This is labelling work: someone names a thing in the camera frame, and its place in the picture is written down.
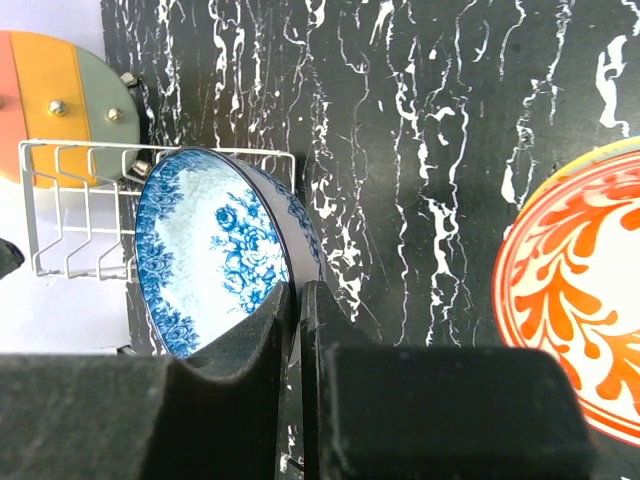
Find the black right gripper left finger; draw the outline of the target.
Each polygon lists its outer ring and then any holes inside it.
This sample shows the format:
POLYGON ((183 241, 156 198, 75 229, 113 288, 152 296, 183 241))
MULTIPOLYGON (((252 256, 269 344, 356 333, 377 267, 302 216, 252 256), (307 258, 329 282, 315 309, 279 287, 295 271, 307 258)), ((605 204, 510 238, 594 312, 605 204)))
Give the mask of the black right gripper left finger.
POLYGON ((5 355, 5 479, 271 479, 291 295, 186 359, 5 355))

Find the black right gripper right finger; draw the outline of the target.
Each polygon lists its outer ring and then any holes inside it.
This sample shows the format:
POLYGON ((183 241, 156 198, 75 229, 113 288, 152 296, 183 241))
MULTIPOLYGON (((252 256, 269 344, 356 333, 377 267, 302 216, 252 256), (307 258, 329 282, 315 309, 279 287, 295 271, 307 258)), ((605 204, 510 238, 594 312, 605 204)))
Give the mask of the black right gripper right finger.
POLYGON ((308 479, 588 479, 596 451, 567 376, 527 348, 384 345, 328 286, 300 314, 308 479))

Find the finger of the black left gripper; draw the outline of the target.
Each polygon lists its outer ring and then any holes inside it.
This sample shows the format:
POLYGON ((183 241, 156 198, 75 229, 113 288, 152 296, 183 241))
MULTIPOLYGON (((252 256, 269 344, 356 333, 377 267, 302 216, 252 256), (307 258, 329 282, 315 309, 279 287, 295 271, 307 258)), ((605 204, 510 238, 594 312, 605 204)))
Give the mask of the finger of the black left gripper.
POLYGON ((23 253, 15 244, 0 239, 0 279, 16 271, 24 262, 23 253))

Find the white wire dish rack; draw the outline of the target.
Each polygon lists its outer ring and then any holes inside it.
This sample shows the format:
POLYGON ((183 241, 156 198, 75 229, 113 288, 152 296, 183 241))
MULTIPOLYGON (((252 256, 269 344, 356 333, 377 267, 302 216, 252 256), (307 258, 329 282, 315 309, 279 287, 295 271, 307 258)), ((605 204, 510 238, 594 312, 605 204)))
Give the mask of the white wire dish rack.
POLYGON ((135 216, 151 170, 172 146, 33 139, 18 146, 37 277, 136 281, 135 216))

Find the blue rose pattern bowl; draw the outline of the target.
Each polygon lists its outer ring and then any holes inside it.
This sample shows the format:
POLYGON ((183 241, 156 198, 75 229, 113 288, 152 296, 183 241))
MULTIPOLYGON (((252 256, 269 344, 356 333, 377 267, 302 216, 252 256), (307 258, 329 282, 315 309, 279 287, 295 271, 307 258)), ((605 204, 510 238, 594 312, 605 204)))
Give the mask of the blue rose pattern bowl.
POLYGON ((204 148, 163 156, 136 214, 141 291, 167 353, 187 358, 253 314, 280 282, 325 276, 312 220, 263 169, 204 148))

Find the red flower striped bowl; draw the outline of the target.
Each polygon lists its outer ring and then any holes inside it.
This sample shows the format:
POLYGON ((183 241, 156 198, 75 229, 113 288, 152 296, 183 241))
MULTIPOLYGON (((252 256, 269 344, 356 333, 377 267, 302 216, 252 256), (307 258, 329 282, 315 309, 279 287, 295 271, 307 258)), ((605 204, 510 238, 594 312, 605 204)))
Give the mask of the red flower striped bowl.
POLYGON ((588 423, 639 444, 639 149, 561 174, 521 212, 496 259, 505 344, 543 350, 588 423))

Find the yellow sun pattern bowl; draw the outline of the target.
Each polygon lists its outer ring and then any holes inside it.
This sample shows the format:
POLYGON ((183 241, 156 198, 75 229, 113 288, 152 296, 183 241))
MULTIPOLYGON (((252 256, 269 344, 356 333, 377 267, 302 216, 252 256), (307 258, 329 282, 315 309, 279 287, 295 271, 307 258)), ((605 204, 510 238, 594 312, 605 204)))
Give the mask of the yellow sun pattern bowl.
POLYGON ((570 161, 566 165, 555 171, 548 179, 546 179, 525 202, 518 216, 521 216, 533 203, 549 189, 557 184, 565 181, 571 175, 590 167, 596 163, 610 160, 621 155, 634 153, 639 151, 639 136, 631 136, 613 143, 597 147, 576 159, 570 161))

